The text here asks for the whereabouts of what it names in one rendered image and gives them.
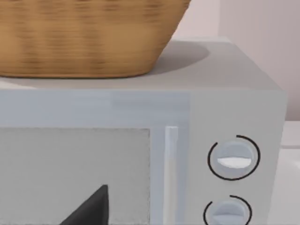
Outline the pale microwave knob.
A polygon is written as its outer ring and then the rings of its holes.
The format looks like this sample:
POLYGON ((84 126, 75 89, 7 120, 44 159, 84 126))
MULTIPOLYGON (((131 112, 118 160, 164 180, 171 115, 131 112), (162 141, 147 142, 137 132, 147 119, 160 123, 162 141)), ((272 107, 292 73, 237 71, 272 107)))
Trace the pale microwave knob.
POLYGON ((247 210, 236 200, 214 203, 209 212, 211 225, 244 225, 246 221, 247 210))
POLYGON ((249 173, 253 169, 256 156, 251 144, 233 140, 219 144, 213 150, 212 159, 215 171, 232 179, 249 173))

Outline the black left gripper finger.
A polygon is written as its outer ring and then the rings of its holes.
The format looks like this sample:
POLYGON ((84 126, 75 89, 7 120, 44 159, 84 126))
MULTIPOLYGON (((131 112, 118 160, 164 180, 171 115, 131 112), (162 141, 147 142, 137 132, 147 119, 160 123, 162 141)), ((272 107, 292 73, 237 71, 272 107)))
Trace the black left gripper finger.
POLYGON ((102 185, 59 225, 109 225, 108 185, 102 185))

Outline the pale microwave oven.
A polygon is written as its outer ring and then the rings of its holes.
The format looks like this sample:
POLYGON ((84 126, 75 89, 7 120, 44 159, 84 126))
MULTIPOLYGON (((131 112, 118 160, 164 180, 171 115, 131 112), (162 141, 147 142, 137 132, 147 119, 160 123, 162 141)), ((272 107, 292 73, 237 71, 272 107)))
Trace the pale microwave oven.
POLYGON ((125 79, 0 78, 0 90, 175 91, 190 95, 187 148, 180 148, 175 225, 211 225, 214 203, 236 200, 244 225, 268 221, 287 95, 225 39, 173 40, 148 75, 125 79), (256 161, 242 177, 214 169, 213 150, 228 141, 252 145, 256 161))

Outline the pale microwave door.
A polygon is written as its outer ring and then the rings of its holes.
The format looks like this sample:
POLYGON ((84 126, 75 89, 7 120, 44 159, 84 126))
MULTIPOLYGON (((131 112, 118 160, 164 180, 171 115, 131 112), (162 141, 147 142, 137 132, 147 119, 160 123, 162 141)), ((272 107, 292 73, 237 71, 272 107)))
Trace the pale microwave door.
POLYGON ((188 146, 190 95, 0 90, 0 225, 59 225, 101 185, 110 225, 164 225, 165 128, 188 146))

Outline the woven wicker basket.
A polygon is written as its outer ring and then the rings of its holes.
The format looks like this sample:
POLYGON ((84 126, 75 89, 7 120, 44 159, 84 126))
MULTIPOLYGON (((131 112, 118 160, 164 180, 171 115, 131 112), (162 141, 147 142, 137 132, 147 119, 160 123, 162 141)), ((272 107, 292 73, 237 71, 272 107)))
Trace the woven wicker basket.
POLYGON ((0 76, 150 72, 191 0, 0 0, 0 76))

